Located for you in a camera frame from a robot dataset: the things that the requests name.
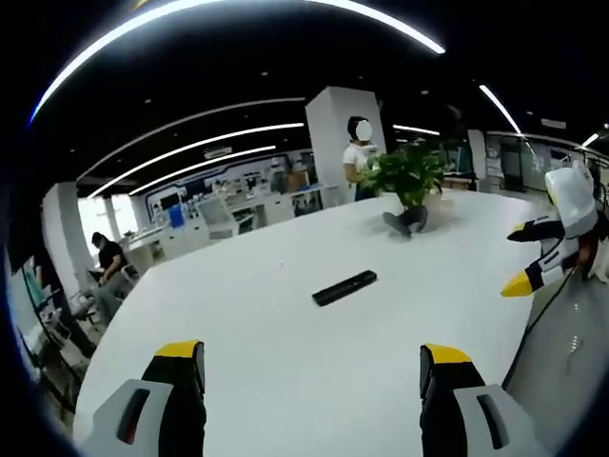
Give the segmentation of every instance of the plant pot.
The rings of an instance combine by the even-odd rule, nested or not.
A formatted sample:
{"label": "plant pot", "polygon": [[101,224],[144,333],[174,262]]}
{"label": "plant pot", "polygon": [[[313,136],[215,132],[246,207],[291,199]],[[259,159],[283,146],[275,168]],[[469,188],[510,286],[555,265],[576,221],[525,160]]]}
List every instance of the plant pot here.
{"label": "plant pot", "polygon": [[425,228],[427,214],[427,208],[424,205],[420,205],[405,210],[399,216],[391,212],[384,212],[383,220],[402,235],[410,236],[413,229],[416,232],[421,232]]}

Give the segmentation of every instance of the white shirt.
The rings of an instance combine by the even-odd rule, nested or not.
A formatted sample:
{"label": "white shirt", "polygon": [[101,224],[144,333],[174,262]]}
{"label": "white shirt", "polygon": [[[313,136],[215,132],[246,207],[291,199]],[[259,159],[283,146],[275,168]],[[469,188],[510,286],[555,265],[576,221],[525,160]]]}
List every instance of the white shirt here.
{"label": "white shirt", "polygon": [[351,143],[346,147],[343,154],[343,163],[355,165],[355,170],[359,173],[368,168],[369,149]]}

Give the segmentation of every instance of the woman standing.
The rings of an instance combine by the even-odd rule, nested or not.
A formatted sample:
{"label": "woman standing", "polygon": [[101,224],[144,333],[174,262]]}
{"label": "woman standing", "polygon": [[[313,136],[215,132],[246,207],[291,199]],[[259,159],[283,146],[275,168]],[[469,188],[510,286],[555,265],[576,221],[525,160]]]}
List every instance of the woman standing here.
{"label": "woman standing", "polygon": [[360,116],[352,116],[347,123],[350,144],[344,150],[343,167],[344,177],[349,186],[355,184],[355,201],[376,197],[374,190],[362,186],[362,171],[368,169],[368,159],[377,148],[370,143],[372,126],[368,120]]}

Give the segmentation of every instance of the white counter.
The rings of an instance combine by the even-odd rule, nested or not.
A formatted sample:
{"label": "white counter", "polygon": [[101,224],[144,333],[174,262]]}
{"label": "white counter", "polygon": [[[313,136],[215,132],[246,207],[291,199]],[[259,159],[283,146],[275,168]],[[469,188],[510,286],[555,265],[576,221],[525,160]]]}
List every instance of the white counter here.
{"label": "white counter", "polygon": [[[407,240],[383,223],[397,199],[319,211],[151,269],[97,348],[78,398],[93,412],[161,346],[206,345],[205,454],[421,455],[419,350],[464,350],[486,383],[517,352],[531,298],[506,281],[539,246],[506,240],[529,202],[447,191],[455,217]],[[378,281],[325,308],[311,294],[372,269]]]}

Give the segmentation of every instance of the man sitting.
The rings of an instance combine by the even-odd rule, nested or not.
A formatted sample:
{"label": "man sitting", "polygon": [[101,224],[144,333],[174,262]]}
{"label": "man sitting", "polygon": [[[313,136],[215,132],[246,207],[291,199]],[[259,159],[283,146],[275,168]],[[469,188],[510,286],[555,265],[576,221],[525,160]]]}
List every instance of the man sitting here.
{"label": "man sitting", "polygon": [[97,231],[93,233],[91,243],[99,249],[99,263],[103,271],[98,281],[99,288],[92,293],[102,318],[109,324],[121,306],[116,295],[128,293],[131,289],[131,284],[121,274],[121,268],[127,264],[127,259],[118,244]]}

